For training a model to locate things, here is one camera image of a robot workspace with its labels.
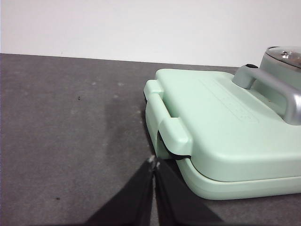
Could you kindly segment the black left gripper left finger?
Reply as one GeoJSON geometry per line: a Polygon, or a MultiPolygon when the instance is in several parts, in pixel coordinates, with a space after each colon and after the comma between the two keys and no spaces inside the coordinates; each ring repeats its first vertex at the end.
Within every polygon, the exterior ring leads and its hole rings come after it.
{"type": "Polygon", "coordinates": [[[148,158],[125,186],[88,220],[90,226],[149,226],[154,158],[148,158]]]}

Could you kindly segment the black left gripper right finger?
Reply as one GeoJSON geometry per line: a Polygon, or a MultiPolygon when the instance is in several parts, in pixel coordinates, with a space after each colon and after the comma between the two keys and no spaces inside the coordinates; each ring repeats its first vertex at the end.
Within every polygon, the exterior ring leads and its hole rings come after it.
{"type": "Polygon", "coordinates": [[[204,205],[165,161],[155,168],[156,201],[161,226],[219,226],[223,220],[204,205]]]}

